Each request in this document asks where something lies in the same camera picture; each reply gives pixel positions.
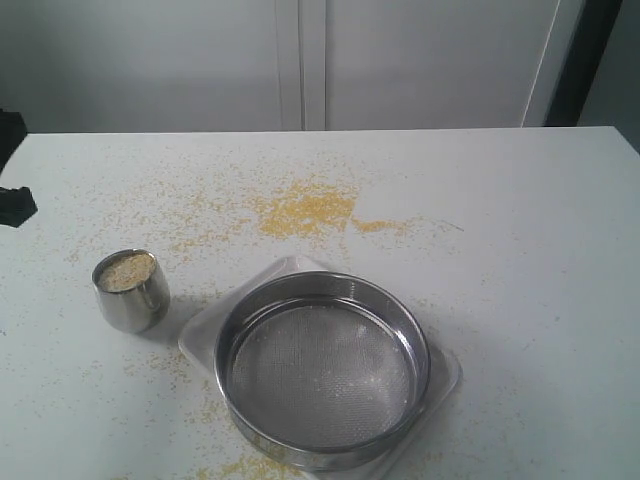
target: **cup rim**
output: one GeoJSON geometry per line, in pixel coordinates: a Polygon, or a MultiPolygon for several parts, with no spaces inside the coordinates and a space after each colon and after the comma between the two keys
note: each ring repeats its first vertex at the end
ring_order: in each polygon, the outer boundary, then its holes
{"type": "Polygon", "coordinates": [[[121,295],[137,289],[140,285],[142,285],[144,282],[146,282],[149,278],[153,276],[157,268],[158,268],[158,259],[153,253],[143,248],[126,248],[124,250],[119,250],[117,252],[114,252],[111,255],[107,255],[102,260],[100,260],[98,264],[95,266],[95,268],[93,269],[93,273],[91,274],[91,281],[93,282],[93,286],[101,293],[107,293],[110,295],[121,295]],[[118,290],[117,292],[110,292],[109,290],[105,290],[100,286],[100,284],[98,283],[98,280],[100,280],[100,275],[104,272],[104,270],[108,266],[110,266],[113,262],[115,262],[120,258],[129,257],[133,255],[138,255],[138,254],[148,255],[153,259],[153,269],[151,270],[149,277],[147,277],[144,280],[141,280],[140,282],[136,283],[130,288],[127,288],[126,290],[118,290]]]}

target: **metal cup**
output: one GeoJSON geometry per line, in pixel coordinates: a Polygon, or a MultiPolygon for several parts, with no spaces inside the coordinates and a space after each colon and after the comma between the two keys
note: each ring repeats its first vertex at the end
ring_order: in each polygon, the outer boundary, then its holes
{"type": "Polygon", "coordinates": [[[169,286],[156,257],[146,250],[135,248],[109,255],[93,270],[92,280],[102,315],[112,327],[123,332],[142,332],[158,323],[169,309],[169,286]],[[153,259],[154,267],[146,280],[117,292],[106,291],[100,286],[100,276],[108,266],[121,258],[139,254],[153,259]]]}

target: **metal sieve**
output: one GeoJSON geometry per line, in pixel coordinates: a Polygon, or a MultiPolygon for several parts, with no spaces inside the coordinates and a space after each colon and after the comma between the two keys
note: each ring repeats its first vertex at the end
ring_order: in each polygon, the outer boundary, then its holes
{"type": "Polygon", "coordinates": [[[223,325],[215,371],[231,418],[259,450],[310,471],[372,460],[422,411],[429,349],[381,288],[332,272],[273,280],[223,325]]]}

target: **plastic tray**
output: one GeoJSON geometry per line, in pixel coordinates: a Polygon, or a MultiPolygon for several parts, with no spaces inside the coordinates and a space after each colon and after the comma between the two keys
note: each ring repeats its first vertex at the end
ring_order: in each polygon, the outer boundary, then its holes
{"type": "MultiPolygon", "coordinates": [[[[254,288],[284,275],[296,272],[327,270],[314,260],[302,256],[282,258],[244,285],[220,298],[191,318],[184,326],[178,346],[187,359],[193,363],[203,375],[216,381],[213,369],[213,349],[218,331],[233,307],[254,288]]],[[[303,472],[310,480],[379,480],[401,457],[416,435],[427,423],[442,402],[453,391],[462,374],[460,364],[450,350],[443,348],[435,339],[429,338],[431,351],[431,381],[426,398],[426,408],[407,435],[388,452],[360,467],[330,473],[303,472]]]]}

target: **sieve mesh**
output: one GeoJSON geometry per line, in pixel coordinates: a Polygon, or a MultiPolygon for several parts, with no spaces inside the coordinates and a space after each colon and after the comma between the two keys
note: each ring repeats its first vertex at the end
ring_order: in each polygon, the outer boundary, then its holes
{"type": "Polygon", "coordinates": [[[396,424],[415,395],[401,344],[341,304],[297,306],[258,322],[229,373],[238,411],[302,448],[370,440],[396,424]]]}

